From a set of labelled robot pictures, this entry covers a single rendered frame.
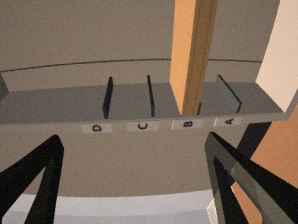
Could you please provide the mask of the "light brown wooden board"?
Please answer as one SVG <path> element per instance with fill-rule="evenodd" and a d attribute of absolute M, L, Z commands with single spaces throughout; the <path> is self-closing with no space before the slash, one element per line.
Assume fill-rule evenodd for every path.
<path fill-rule="evenodd" d="M 175 0 L 170 84 L 181 116 L 197 115 L 218 0 Z"/>

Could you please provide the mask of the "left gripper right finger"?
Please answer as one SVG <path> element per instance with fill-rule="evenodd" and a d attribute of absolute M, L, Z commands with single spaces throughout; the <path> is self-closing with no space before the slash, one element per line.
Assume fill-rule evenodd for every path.
<path fill-rule="evenodd" d="M 262 224 L 298 224 L 296 187 L 247 158 L 215 132 L 208 134 L 205 153 L 218 224 L 249 224 L 225 170 L 259 210 Z"/>

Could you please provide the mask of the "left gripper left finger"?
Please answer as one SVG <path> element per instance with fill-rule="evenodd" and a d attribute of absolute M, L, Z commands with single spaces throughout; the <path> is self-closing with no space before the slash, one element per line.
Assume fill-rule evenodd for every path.
<path fill-rule="evenodd" d="M 0 172 L 0 224 L 5 213 L 45 167 L 24 224 L 53 224 L 64 146 L 52 135 L 18 162 Z"/>

